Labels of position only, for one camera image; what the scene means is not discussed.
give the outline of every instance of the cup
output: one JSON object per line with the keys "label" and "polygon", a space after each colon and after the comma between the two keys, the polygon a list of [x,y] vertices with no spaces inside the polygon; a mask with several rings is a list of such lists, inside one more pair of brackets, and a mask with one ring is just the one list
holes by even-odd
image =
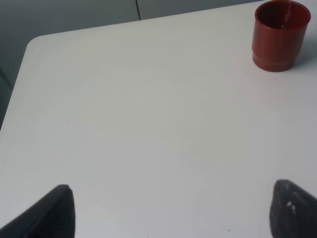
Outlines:
{"label": "cup", "polygon": [[270,72],[293,66],[301,49],[311,13],[290,0],[271,0],[258,7],[253,33],[253,61]]}

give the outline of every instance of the white table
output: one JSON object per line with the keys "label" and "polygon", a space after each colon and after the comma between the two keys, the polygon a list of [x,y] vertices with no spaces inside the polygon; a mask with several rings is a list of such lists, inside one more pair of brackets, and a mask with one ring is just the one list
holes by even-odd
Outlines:
{"label": "white table", "polygon": [[0,132],[0,226],[59,183],[77,238],[267,238],[276,179],[317,195],[317,12],[252,62],[261,2],[41,36]]}

